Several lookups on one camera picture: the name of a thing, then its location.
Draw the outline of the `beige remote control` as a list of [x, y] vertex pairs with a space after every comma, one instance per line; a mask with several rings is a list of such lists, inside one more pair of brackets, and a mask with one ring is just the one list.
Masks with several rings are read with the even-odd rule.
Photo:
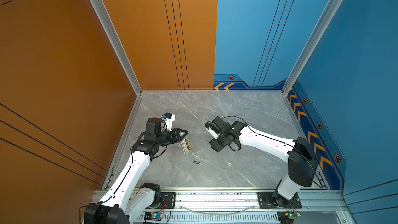
[[188, 138], [184, 138], [181, 141], [181, 144], [182, 144], [182, 148], [183, 148], [184, 154], [186, 156], [190, 155], [192, 153], [192, 147], [191, 147], [191, 144], [189, 142], [189, 139]]

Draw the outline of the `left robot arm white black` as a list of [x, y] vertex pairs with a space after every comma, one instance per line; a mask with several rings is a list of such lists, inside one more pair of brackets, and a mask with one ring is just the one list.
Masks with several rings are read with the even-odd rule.
[[161, 203], [158, 184], [144, 183], [138, 193], [132, 195], [139, 179], [150, 163], [159, 158], [160, 147], [179, 143], [188, 134], [186, 130], [173, 128], [175, 115], [166, 113], [149, 118], [146, 129], [130, 148], [130, 157], [111, 188], [98, 203], [80, 208], [79, 219], [84, 224], [132, 224], [148, 207]]

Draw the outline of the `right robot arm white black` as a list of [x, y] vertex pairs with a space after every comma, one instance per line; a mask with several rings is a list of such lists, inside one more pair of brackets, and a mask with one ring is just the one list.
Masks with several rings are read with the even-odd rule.
[[318, 178], [316, 172], [319, 166], [307, 139], [277, 137], [252, 128], [244, 120], [229, 124], [218, 116], [207, 122], [205, 128], [213, 136], [209, 143], [216, 152], [221, 152], [225, 147], [237, 152], [245, 145], [274, 155], [288, 164], [288, 173], [275, 191], [272, 194], [258, 194], [261, 208], [302, 208], [298, 192], [311, 187], [314, 179]]

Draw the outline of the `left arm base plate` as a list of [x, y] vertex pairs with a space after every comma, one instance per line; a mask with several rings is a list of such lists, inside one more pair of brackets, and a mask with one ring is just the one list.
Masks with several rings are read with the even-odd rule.
[[159, 204], [155, 208], [162, 208], [164, 205], [167, 208], [174, 209], [176, 203], [176, 192], [162, 191], [160, 193]]

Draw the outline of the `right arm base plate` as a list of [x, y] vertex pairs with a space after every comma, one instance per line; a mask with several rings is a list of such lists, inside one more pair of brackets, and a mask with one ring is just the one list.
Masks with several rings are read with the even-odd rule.
[[295, 208], [301, 209], [302, 203], [298, 193], [293, 198], [287, 200], [275, 192], [258, 192], [258, 203], [261, 209]]

